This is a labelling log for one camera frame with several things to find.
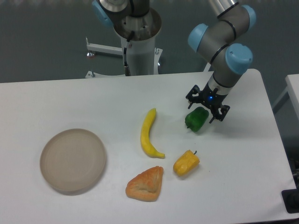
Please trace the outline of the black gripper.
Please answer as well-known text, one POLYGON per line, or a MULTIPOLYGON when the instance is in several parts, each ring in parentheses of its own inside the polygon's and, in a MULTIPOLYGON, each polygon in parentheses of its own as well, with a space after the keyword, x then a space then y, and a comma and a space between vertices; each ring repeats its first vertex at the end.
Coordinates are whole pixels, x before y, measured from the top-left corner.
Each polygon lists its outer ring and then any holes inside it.
POLYGON ((214 92, 210 89, 209 85, 206 84, 202 91, 200 91, 200 88, 197 85, 194 85, 185 98, 189 103, 188 109, 190 109, 193 104, 200 103, 201 100, 201 103, 206 108, 210 109, 212 118, 209 121, 209 124, 211 124, 215 119, 223 121, 230 110, 230 106, 222 105, 222 102, 226 97, 227 95, 219 95, 218 91, 214 92))

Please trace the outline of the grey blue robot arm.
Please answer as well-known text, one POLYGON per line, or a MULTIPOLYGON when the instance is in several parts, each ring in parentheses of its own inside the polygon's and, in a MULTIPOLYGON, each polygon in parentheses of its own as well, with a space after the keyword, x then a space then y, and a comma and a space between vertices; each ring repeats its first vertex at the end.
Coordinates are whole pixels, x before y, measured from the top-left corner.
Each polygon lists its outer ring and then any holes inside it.
MULTIPOLYGON (((204 89, 193 87, 186 98, 202 104, 212 118, 222 121, 230 107, 222 102, 252 63, 251 50, 235 42, 256 22, 255 11, 236 0, 212 0, 217 23, 197 25, 188 36, 188 45, 214 69, 204 89)), ((126 76, 152 75, 155 71, 155 40, 162 20, 147 0, 95 0, 97 18, 112 27, 121 40, 126 76)))

